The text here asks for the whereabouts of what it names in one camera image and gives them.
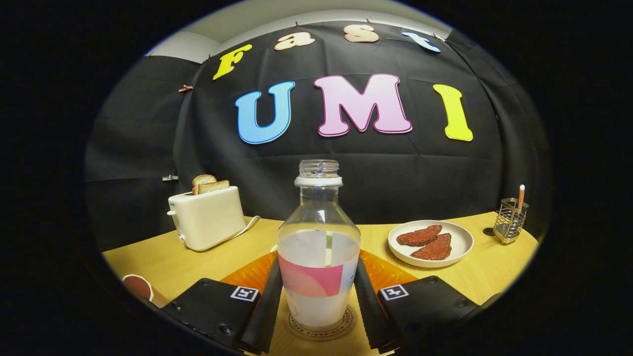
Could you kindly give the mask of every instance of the toaster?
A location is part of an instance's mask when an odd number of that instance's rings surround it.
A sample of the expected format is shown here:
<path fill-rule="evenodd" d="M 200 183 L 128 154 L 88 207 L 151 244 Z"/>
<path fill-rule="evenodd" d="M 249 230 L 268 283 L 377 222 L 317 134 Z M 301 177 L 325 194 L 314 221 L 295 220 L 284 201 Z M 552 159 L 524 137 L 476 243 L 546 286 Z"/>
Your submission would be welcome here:
<path fill-rule="evenodd" d="M 194 251 L 205 251 L 245 228 L 237 187 L 169 197 L 169 212 L 178 238 Z"/>

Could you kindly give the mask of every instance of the white plate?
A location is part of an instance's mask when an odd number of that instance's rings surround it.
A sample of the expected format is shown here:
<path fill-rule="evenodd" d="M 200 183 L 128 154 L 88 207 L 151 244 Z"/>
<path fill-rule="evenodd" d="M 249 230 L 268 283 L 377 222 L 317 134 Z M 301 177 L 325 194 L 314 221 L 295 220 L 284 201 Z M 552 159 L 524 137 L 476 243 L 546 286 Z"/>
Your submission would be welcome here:
<path fill-rule="evenodd" d="M 421 246 L 406 246 L 401 245 L 396 241 L 396 238 L 402 234 L 426 229 L 431 225 L 442 225 L 442 231 L 440 232 L 440 234 L 451 234 L 451 254 L 444 260 L 433 261 L 411 257 L 410 255 L 413 252 L 419 250 Z M 473 248 L 475 242 L 470 232 L 468 232 L 468 230 L 464 229 L 463 227 L 452 224 L 450 222 L 437 220 L 411 221 L 397 226 L 389 233 L 387 241 L 389 242 L 389 248 L 396 257 L 408 264 L 416 265 L 419 267 L 444 267 L 452 265 L 453 263 L 464 258 L 464 256 Z"/>

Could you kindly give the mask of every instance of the letter m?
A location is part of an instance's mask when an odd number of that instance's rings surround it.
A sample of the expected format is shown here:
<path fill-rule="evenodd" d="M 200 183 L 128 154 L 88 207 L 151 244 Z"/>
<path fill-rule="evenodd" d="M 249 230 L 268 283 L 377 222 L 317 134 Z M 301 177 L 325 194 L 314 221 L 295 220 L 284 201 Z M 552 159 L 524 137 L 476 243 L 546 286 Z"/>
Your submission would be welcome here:
<path fill-rule="evenodd" d="M 411 130 L 411 122 L 404 117 L 398 94 L 400 79 L 391 74 L 374 74 L 367 81 L 365 91 L 360 94 L 345 78 L 331 75 L 315 80 L 315 86 L 323 92 L 325 117 L 318 133 L 322 136 L 340 136 L 349 131 L 343 122 L 341 108 L 345 110 L 354 126 L 364 132 L 369 126 L 373 107 L 378 110 L 378 119 L 373 128 L 379 132 L 399 134 Z"/>

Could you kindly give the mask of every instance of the wall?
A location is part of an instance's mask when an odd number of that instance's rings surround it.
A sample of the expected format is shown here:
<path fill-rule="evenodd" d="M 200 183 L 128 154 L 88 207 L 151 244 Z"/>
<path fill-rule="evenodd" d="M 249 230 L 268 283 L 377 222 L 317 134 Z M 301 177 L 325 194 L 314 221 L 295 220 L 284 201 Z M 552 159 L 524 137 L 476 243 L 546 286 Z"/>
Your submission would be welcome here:
<path fill-rule="evenodd" d="M 420 16 L 419 11 L 416 11 L 416 16 Z M 153 52 L 153 56 L 173 56 L 183 58 L 191 61 L 202 63 L 208 58 L 209 55 L 222 52 L 228 48 L 235 46 L 240 42 L 247 41 L 253 37 L 267 34 L 272 31 L 286 29 L 288 27 L 295 26 L 295 22 L 298 24 L 324 22 L 324 21 L 337 21 L 337 20 L 353 20 L 353 21 L 366 21 L 384 23 L 387 25 L 405 27 L 428 35 L 438 35 L 441 37 L 447 37 L 451 31 L 451 28 L 447 25 L 438 22 L 436 19 L 428 17 L 427 23 L 421 23 L 418 21 L 410 20 L 402 16 L 390 15 L 387 13 L 379 13 L 375 11 L 365 10 L 325 10 L 314 11 L 310 13 L 302 13 L 280 20 L 266 23 L 265 25 L 256 27 L 255 29 L 248 30 L 241 33 L 224 43 L 206 37 L 201 34 L 190 32 L 189 30 L 201 30 L 202 24 L 200 22 L 192 24 L 190 27 L 185 27 L 183 30 L 176 32 L 168 39 L 158 44 L 155 48 L 147 52 L 147 55 Z"/>
<path fill-rule="evenodd" d="M 149 50 L 146 56 L 168 56 L 202 63 L 218 52 L 220 43 L 209 37 L 188 31 L 179 31 Z"/>
<path fill-rule="evenodd" d="M 426 13 L 393 0 L 245 0 L 209 14 L 191 23 L 185 30 L 225 43 L 237 35 L 282 18 L 346 9 L 400 16 L 448 30 L 448 26 Z"/>

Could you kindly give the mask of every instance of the metal utensil caddy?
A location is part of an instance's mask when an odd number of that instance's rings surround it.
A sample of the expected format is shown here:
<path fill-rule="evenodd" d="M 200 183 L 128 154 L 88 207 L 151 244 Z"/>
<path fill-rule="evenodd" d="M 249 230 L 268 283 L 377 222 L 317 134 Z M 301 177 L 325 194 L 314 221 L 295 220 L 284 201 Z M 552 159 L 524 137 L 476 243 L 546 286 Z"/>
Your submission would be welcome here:
<path fill-rule="evenodd" d="M 523 203 L 519 210 L 518 199 L 507 198 L 501 200 L 501 207 L 497 212 L 497 219 L 494 222 L 494 235 L 502 244 L 514 242 L 523 229 L 527 209 L 530 206 Z"/>

